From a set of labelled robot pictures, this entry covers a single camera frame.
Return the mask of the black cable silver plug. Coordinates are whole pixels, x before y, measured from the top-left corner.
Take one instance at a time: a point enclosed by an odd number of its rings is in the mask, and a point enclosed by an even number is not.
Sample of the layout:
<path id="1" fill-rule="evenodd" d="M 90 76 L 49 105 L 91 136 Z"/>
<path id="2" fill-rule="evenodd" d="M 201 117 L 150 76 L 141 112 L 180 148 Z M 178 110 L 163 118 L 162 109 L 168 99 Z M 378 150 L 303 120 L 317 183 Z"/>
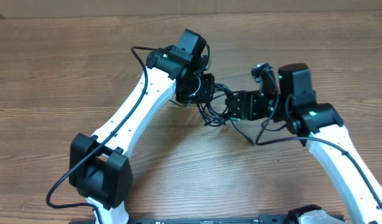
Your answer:
<path id="1" fill-rule="evenodd" d="M 210 103 L 206 103 L 204 106 L 198 106 L 198 110 L 205 122 L 205 126 L 219 127 L 225 126 L 229 121 L 234 129 L 241 134 L 250 145 L 254 144 L 254 141 L 243 133 L 239 128 L 236 127 L 235 121 L 238 121 L 238 118 L 232 117 L 230 109 L 226 107 L 221 113 L 215 111 Z"/>

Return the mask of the black cable black plugs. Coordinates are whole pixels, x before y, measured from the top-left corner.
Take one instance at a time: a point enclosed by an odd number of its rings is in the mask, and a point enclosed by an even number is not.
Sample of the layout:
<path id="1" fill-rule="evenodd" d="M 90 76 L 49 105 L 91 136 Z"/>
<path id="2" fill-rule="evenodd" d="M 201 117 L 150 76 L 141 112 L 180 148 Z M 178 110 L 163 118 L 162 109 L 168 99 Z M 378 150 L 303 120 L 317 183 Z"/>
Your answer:
<path id="1" fill-rule="evenodd" d="M 199 115 L 202 117 L 203 125 L 213 128 L 220 126 L 231 125 L 234 128 L 236 118 L 234 118 L 234 112 L 225 105 L 225 100 L 234 96 L 235 93 L 231 91 L 226 85 L 217 83 L 214 86 L 213 99 L 204 101 L 202 103 L 192 103 L 191 100 L 186 100 L 185 103 L 181 103 L 176 100 L 169 100 L 176 106 L 186 108 L 189 106 L 196 106 Z"/>

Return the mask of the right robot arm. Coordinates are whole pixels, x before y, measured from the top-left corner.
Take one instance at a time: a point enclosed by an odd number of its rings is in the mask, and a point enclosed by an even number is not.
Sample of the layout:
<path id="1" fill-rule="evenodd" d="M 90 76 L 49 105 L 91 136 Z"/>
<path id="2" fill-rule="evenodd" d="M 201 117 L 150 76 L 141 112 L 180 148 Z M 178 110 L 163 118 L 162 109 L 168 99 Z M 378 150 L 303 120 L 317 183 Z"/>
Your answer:
<path id="1" fill-rule="evenodd" d="M 293 63 L 278 75 L 266 63 L 251 71 L 256 91 L 231 93 L 225 103 L 232 118 L 285 122 L 291 137 L 318 160 L 341 196 L 353 223 L 382 223 L 382 186 L 355 149 L 343 119 L 330 103 L 318 103 L 310 68 Z"/>

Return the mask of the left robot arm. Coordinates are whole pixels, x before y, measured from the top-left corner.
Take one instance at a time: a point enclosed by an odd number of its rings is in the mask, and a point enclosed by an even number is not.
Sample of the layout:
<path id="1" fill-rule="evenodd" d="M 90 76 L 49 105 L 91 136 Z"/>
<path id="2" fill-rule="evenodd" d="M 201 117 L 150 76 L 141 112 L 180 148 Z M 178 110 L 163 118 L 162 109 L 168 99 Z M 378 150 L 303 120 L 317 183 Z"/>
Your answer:
<path id="1" fill-rule="evenodd" d="M 207 73 L 207 41 L 184 30 L 176 45 L 149 49 L 142 76 L 115 114 L 91 136 L 77 134 L 70 145 L 69 183 L 86 198 L 94 223 L 127 223 L 124 207 L 133 184 L 129 158 L 151 119 L 171 98 L 182 106 L 213 98 Z"/>

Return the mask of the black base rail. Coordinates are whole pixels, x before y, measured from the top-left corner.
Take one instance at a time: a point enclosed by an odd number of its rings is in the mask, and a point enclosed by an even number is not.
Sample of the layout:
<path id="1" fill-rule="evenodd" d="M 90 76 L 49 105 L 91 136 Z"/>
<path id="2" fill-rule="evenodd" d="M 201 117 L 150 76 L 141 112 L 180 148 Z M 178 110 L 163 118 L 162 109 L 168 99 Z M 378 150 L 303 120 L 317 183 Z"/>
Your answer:
<path id="1" fill-rule="evenodd" d="M 183 218 L 155 220 L 153 218 L 130 218 L 130 224 L 270 224 L 288 223 L 287 215 L 259 215 L 252 218 Z"/>

